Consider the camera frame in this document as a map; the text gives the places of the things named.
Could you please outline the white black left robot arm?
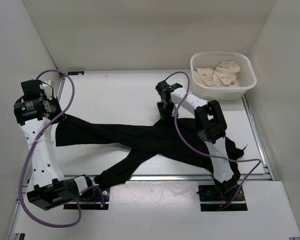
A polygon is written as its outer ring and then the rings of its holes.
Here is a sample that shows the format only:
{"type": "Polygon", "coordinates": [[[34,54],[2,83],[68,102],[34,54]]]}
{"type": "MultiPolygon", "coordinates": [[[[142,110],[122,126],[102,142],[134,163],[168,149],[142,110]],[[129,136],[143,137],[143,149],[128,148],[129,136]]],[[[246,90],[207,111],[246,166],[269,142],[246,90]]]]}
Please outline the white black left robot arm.
{"type": "Polygon", "coordinates": [[[49,122],[61,113],[58,99],[45,92],[40,80],[21,83],[23,96],[14,106],[17,123],[26,138],[32,167],[34,189],[26,196],[28,201],[42,210],[78,200],[90,200],[95,194],[92,181],[86,175],[65,179],[54,152],[49,122]]]}

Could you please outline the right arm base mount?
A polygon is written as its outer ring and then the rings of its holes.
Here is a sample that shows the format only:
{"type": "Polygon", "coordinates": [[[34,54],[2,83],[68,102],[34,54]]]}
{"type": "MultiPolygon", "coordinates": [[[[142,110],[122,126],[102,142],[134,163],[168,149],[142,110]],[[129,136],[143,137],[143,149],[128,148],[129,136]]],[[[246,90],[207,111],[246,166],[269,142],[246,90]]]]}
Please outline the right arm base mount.
{"type": "Polygon", "coordinates": [[[199,184],[196,192],[199,196],[201,212],[245,212],[248,211],[243,187],[237,184],[227,192],[222,192],[215,183],[199,184]]]}

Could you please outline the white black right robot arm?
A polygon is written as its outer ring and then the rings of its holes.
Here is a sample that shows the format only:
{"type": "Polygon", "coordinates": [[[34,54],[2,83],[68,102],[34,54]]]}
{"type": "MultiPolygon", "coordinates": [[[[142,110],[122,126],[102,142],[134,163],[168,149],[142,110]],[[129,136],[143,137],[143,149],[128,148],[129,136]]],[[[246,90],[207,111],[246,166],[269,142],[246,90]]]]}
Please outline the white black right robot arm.
{"type": "Polygon", "coordinates": [[[196,132],[206,144],[213,167],[214,193],[220,200],[228,199],[237,188],[238,178],[231,169],[226,150],[227,123],[216,101],[203,100],[187,91],[179,83],[159,82],[155,90],[160,95],[157,103],[161,119],[176,116],[174,107],[183,107],[194,115],[196,132]]]}

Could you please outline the black trousers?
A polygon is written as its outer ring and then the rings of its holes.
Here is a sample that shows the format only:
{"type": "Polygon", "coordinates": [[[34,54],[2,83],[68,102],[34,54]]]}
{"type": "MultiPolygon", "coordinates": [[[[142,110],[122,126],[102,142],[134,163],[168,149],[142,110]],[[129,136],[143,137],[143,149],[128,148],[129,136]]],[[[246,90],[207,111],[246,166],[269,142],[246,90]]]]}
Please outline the black trousers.
{"type": "Polygon", "coordinates": [[[104,188],[124,184],[142,163],[156,155],[214,172],[193,118],[170,117],[144,126],[90,123],[68,114],[57,125],[55,139],[57,147],[120,144],[129,148],[123,160],[94,178],[104,188]]]}

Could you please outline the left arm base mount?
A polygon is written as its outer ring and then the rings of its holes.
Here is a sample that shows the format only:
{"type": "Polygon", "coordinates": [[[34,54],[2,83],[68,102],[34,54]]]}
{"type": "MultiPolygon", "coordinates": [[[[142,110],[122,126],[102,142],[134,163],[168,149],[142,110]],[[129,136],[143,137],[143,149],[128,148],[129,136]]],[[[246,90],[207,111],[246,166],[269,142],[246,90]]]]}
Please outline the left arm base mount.
{"type": "Polygon", "coordinates": [[[84,176],[87,180],[87,186],[97,186],[99,188],[91,188],[84,193],[80,193],[78,203],[82,210],[108,210],[110,201],[110,188],[104,188],[95,183],[88,175],[84,176]]]}

